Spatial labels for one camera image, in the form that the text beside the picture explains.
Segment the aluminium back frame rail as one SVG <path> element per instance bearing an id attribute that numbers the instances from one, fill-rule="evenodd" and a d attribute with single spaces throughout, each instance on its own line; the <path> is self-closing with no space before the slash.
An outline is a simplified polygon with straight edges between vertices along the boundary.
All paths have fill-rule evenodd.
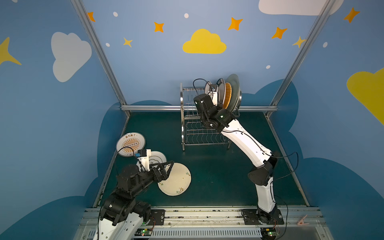
<path id="1" fill-rule="evenodd" d="M 155 111 L 155 112 L 179 112 L 195 111 L 194 106 L 148 106 L 148 105 L 121 105 L 122 111 Z M 240 112 L 276 112 L 277 106 L 240 106 Z"/>

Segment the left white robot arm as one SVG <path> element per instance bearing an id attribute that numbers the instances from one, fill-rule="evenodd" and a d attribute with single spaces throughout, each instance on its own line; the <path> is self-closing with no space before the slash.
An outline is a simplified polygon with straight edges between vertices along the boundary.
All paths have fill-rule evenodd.
<path id="1" fill-rule="evenodd" d="M 151 205 L 137 201 L 136 196 L 152 183 L 169 178 L 174 162 L 150 165 L 141 172 L 137 165 L 128 165 L 117 176 L 117 186 L 104 201 L 98 217 L 95 240 L 131 240 L 143 223 L 151 218 Z"/>

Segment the orange sunburst plate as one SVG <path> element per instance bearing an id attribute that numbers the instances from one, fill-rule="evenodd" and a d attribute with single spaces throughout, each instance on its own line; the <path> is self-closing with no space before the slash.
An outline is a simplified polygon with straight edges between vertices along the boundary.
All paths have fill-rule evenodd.
<path id="1" fill-rule="evenodd" d="M 212 97 L 214 90 L 215 90 L 215 87 L 212 86 L 212 83 L 210 81 L 207 81 L 205 85 L 204 93 Z"/>
<path id="2" fill-rule="evenodd" d="M 145 137 L 136 132 L 123 135 L 117 142 L 116 150 L 122 157 L 132 157 L 138 150 L 145 147 Z"/>

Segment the green rim Hao Wei plate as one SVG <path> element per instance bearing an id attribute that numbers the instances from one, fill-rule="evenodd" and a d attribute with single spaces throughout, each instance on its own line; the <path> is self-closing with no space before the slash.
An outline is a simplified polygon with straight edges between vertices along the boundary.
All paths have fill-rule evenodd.
<path id="1" fill-rule="evenodd" d="M 223 78 L 220 78 L 217 81 L 217 86 L 218 86 L 218 103 L 222 105 L 225 99 L 225 94 L 226 94 L 225 80 Z"/>

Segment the left green circuit board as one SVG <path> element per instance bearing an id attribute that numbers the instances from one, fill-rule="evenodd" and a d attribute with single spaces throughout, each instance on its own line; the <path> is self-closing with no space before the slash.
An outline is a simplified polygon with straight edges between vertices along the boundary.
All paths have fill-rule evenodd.
<path id="1" fill-rule="evenodd" d="M 138 229 L 135 233 L 135 237 L 151 237 L 153 231 L 151 229 Z"/>

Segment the aluminium upright post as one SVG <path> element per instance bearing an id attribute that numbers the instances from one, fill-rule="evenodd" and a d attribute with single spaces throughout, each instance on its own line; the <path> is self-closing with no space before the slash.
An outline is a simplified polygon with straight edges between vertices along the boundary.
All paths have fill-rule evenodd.
<path id="1" fill-rule="evenodd" d="M 318 17 L 316 18 L 312 28 L 310 29 L 307 39 L 304 42 L 304 44 L 301 46 L 293 64 L 291 65 L 286 77 L 284 78 L 283 82 L 281 83 L 280 87 L 278 88 L 274 98 L 272 99 L 270 106 L 271 108 L 277 108 L 279 102 L 281 101 L 283 95 L 287 91 L 289 85 L 291 84 L 292 80 L 294 79 L 296 73 L 298 72 L 300 66 L 304 62 L 307 54 L 309 53 L 312 45 L 314 44 L 315 40 L 317 39 L 319 33 L 323 29 L 325 23 L 327 22 L 329 16 L 331 15 L 331 10 L 333 6 L 335 5 L 337 1 L 336 0 L 327 0 L 321 9 Z"/>
<path id="2" fill-rule="evenodd" d="M 82 22 L 82 25 L 92 43 L 92 46 L 94 47 L 95 51 L 96 51 L 96 54 L 101 62 L 101 65 L 112 85 L 112 88 L 121 104 L 122 105 L 126 105 L 127 102 L 126 102 L 126 99 L 124 97 L 124 94 L 121 90 L 121 87 L 118 83 L 118 80 L 112 70 L 112 67 L 107 59 L 107 56 L 105 54 L 105 51 L 103 50 L 103 47 L 101 45 L 101 42 L 96 34 L 96 31 L 93 27 L 93 24 L 92 24 L 92 21 L 90 20 L 89 16 L 88 16 L 88 13 L 86 11 L 86 8 L 85 8 L 85 5 L 83 3 L 83 1 L 80 1 L 80 0 L 71 0 L 71 3 L 73 4 L 76 12 L 77 12 L 77 15 L 80 19 L 80 21 Z"/>

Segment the orange sunburst plate front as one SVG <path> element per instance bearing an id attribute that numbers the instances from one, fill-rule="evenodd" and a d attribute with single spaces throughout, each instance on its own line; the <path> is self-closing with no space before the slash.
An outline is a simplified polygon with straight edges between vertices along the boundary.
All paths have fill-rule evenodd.
<path id="1" fill-rule="evenodd" d="M 215 90 L 215 87 L 212 86 L 212 83 L 210 81 L 207 81 L 205 85 L 204 93 L 212 97 L 214 90 Z"/>

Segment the white plate with black motif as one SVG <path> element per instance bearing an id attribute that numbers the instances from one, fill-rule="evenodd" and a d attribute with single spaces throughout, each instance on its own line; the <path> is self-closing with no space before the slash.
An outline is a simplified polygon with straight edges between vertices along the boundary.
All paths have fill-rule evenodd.
<path id="1" fill-rule="evenodd" d="M 161 152 L 158 151 L 152 151 L 152 155 L 149 158 L 150 160 L 150 165 L 155 164 L 155 163 L 164 163 L 167 161 L 165 155 Z"/>

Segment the green circuit board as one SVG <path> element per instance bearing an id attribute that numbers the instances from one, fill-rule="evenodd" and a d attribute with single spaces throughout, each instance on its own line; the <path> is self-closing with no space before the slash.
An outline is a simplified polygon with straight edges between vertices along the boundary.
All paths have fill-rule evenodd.
<path id="1" fill-rule="evenodd" d="M 276 240 L 279 236 L 279 233 L 276 231 L 276 229 L 261 228 L 261 235 L 261 240 Z"/>
<path id="2" fill-rule="evenodd" d="M 153 231 L 151 229 L 138 229 L 135 233 L 135 237 L 151 237 Z"/>

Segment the right aluminium upright post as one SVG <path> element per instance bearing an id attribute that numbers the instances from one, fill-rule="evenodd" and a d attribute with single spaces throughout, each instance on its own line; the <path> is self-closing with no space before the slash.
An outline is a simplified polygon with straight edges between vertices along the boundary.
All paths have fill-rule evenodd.
<path id="1" fill-rule="evenodd" d="M 304 44 L 301 46 L 293 64 L 291 65 L 286 77 L 284 78 L 283 82 L 281 83 L 280 87 L 278 88 L 274 98 L 272 99 L 270 106 L 271 108 L 277 108 L 279 102 L 281 101 L 283 95 L 287 91 L 289 85 L 291 84 L 292 80 L 294 79 L 296 73 L 298 72 L 300 66 L 304 62 L 307 54 L 309 53 L 312 45 L 314 44 L 315 40 L 317 39 L 319 33 L 323 29 L 325 23 L 327 22 L 329 16 L 331 15 L 331 10 L 333 6 L 335 5 L 337 1 L 336 0 L 327 0 L 321 9 L 318 17 L 316 18 L 312 28 L 310 29 L 307 39 L 304 42 Z"/>

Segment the left aluminium upright post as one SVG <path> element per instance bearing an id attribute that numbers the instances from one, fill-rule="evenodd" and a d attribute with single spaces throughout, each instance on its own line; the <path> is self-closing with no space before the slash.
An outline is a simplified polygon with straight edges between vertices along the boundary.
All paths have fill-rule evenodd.
<path id="1" fill-rule="evenodd" d="M 124 97 L 124 94 L 121 90 L 121 87 L 118 83 L 118 80 L 112 70 L 112 67 L 107 59 L 107 56 L 105 54 L 105 51 L 103 50 L 103 47 L 101 45 L 101 42 L 96 34 L 96 31 L 93 27 L 93 24 L 92 24 L 92 21 L 90 20 L 89 16 L 88 16 L 88 13 L 86 11 L 86 8 L 85 8 L 85 5 L 83 3 L 83 1 L 80 1 L 80 0 L 71 0 L 71 3 L 73 4 L 76 12 L 77 12 L 77 15 L 80 19 L 80 21 L 82 22 L 82 25 L 92 43 L 92 46 L 94 47 L 95 51 L 96 51 L 96 54 L 101 62 L 101 65 L 112 85 L 112 88 L 121 104 L 122 105 L 126 105 L 127 102 L 126 102 L 126 99 Z"/>

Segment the large pale green plate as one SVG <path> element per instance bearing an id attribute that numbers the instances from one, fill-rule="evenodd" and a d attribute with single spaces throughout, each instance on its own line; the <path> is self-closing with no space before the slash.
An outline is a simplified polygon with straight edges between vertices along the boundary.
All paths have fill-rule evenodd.
<path id="1" fill-rule="evenodd" d="M 232 113 L 237 107 L 241 95 L 239 77 L 236 74 L 231 74 L 227 78 L 226 83 L 229 83 L 232 88 L 231 100 L 227 107 L 227 110 Z"/>

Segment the yellow woven plate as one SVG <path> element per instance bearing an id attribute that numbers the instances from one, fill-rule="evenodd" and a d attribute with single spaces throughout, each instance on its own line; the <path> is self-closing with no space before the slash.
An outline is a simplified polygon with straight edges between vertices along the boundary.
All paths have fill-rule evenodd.
<path id="1" fill-rule="evenodd" d="M 225 97 L 223 100 L 223 108 L 227 109 L 232 98 L 232 86 L 230 83 L 225 83 Z"/>

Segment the steel two-tier dish rack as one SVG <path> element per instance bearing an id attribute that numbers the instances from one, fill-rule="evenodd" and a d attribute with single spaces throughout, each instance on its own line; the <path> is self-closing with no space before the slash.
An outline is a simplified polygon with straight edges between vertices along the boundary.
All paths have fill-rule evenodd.
<path id="1" fill-rule="evenodd" d="M 195 111 L 181 111 L 183 150 L 185 146 L 231 144 L 231 140 L 217 130 L 222 124 L 215 118 L 218 112 L 231 112 L 224 109 L 223 104 L 218 103 L 214 106 L 211 97 L 205 94 L 204 90 L 205 86 L 202 88 L 180 86 L 181 107 L 196 107 Z M 235 109 L 231 114 L 237 117 L 238 111 Z"/>

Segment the pink clothes peg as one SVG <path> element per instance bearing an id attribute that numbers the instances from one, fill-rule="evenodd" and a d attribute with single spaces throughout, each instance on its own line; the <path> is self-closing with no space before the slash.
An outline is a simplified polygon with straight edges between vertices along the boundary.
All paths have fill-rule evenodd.
<path id="1" fill-rule="evenodd" d="M 309 225 L 310 223 L 305 222 L 307 216 L 308 216 L 308 215 L 303 216 L 303 217 L 297 222 L 297 225 L 298 225 L 298 226 L 306 226 L 306 225 Z"/>

